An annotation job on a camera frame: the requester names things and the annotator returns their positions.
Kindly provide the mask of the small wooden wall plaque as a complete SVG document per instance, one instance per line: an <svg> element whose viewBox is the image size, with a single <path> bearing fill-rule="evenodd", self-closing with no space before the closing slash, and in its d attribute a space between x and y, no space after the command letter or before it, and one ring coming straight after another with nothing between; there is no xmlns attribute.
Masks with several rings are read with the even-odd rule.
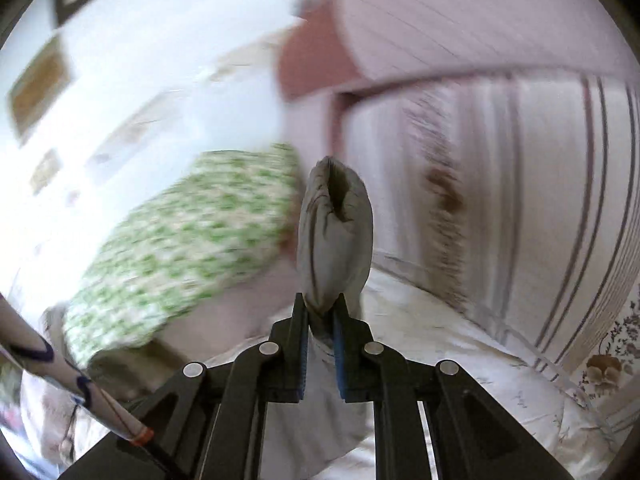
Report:
<svg viewBox="0 0 640 480"><path fill-rule="evenodd" d="M30 179L32 192L34 192L35 195L39 194L47 185L50 184L51 180L60 171L60 167L60 161L58 160L58 156L56 156L55 151L47 151L47 153L43 155L43 158L40 160L40 163L37 165L34 173L32 174L32 178Z"/></svg>

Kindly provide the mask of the green white patterned pillow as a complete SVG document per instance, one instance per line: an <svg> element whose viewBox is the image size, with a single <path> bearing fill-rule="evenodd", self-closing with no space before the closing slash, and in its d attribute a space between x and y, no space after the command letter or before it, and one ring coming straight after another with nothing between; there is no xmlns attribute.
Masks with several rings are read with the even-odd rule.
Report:
<svg viewBox="0 0 640 480"><path fill-rule="evenodd" d="M175 318L252 278L280 255L299 199L291 145L210 151L111 232L64 315L80 368L140 348Z"/></svg>

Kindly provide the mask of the brown quilted puffer jacket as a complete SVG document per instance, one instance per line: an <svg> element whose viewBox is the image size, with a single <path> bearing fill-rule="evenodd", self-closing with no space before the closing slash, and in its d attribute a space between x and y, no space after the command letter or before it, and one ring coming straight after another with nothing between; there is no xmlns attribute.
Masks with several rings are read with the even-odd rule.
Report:
<svg viewBox="0 0 640 480"><path fill-rule="evenodd" d="M369 479L374 442L370 411L338 393L329 310L344 298L360 318L373 243L369 196L358 174L326 157L311 170L298 225L297 275L309 313L305 396L272 404L260 478Z"/></svg>

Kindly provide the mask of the white patterned pen-like rod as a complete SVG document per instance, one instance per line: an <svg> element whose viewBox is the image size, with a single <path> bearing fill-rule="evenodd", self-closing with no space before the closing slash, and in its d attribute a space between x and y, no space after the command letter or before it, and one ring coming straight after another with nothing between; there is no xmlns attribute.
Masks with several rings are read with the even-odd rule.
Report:
<svg viewBox="0 0 640 480"><path fill-rule="evenodd" d="M1 297L1 347L23 370L66 390L77 404L114 434L137 446L152 440L151 428L70 364L4 297Z"/></svg>

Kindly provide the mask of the wooden wall frame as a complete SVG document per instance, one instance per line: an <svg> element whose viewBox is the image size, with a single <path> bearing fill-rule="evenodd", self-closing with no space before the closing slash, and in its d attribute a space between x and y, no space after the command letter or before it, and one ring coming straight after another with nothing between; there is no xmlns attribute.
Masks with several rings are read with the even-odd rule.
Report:
<svg viewBox="0 0 640 480"><path fill-rule="evenodd" d="M17 142L25 145L32 129L74 81L63 40L55 35L23 70L9 93Z"/></svg>

